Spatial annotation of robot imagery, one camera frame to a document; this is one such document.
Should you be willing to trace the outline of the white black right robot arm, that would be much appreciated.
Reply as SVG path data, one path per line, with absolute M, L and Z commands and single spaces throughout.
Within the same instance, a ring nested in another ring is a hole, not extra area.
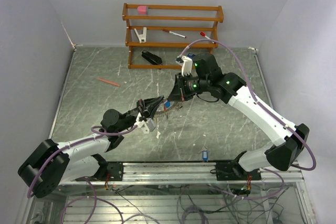
M 271 140 L 269 145 L 240 153 L 231 167 L 236 179 L 244 179 L 252 170 L 272 166 L 287 171 L 303 151 L 309 128 L 283 118 L 249 90 L 239 75 L 222 73 L 215 56 L 206 52 L 194 58 L 179 56 L 181 72 L 176 74 L 170 102 L 184 102 L 204 92 L 237 109 L 255 123 Z

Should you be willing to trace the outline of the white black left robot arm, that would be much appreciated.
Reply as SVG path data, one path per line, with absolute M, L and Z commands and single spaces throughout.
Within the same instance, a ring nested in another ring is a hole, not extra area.
M 92 135 L 69 142 L 42 141 L 18 169 L 28 186 L 27 197 L 43 198 L 57 186 L 80 177 L 102 180 L 108 173 L 108 162 L 102 157 L 119 146 L 126 134 L 141 130 L 152 132 L 154 116 L 164 97 L 138 100 L 134 109 L 120 113 L 108 109 L 100 125 L 91 128 Z

